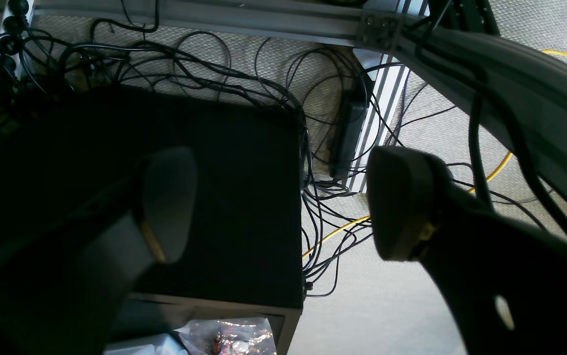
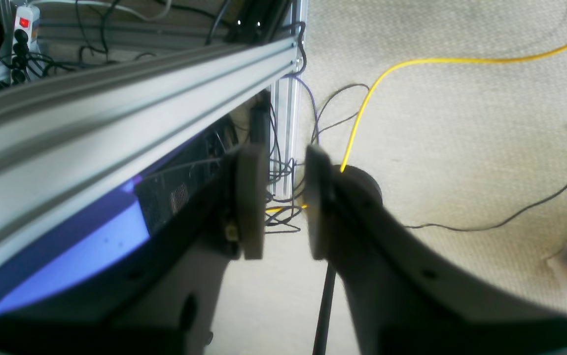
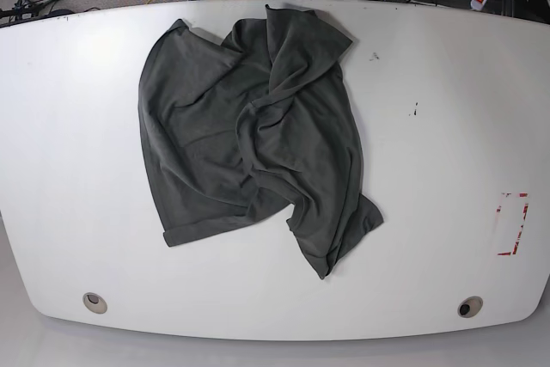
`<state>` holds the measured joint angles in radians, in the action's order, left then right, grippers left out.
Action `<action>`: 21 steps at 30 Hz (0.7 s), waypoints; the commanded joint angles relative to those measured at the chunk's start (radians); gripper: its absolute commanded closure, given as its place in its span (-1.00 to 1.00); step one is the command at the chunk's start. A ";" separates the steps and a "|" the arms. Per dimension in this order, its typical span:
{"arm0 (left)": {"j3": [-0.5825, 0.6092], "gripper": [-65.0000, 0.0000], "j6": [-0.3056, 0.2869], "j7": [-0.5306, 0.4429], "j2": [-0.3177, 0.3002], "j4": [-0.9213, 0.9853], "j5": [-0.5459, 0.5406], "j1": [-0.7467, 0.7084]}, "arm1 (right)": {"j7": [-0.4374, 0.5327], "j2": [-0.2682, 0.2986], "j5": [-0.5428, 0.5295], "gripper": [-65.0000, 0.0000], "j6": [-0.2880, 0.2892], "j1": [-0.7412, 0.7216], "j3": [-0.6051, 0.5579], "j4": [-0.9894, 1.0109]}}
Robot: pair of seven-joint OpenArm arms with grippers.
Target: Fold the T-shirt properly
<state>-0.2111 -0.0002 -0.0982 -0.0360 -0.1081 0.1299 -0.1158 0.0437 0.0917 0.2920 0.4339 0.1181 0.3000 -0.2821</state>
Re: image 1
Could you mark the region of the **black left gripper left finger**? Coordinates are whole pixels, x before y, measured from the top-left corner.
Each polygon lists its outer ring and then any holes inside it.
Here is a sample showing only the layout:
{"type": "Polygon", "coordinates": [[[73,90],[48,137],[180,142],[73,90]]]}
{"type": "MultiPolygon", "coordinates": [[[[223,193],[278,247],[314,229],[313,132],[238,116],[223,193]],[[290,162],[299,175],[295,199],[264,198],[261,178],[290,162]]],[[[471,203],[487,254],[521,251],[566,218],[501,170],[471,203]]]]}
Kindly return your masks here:
{"type": "Polygon", "coordinates": [[[146,156],[65,219],[0,247],[0,355],[100,355],[124,301],[189,238],[190,148],[146,156]]]}

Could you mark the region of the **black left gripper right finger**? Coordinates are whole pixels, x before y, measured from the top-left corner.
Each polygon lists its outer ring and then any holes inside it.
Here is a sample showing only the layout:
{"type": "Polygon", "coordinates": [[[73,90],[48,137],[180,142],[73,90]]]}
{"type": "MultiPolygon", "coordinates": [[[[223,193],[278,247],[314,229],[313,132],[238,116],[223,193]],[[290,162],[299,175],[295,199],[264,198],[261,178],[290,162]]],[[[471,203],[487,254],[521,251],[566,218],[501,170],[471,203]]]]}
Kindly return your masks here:
{"type": "Polygon", "coordinates": [[[367,196],[387,261],[418,261],[470,355],[567,355],[567,243],[455,186],[434,155],[371,151],[367,196]]]}

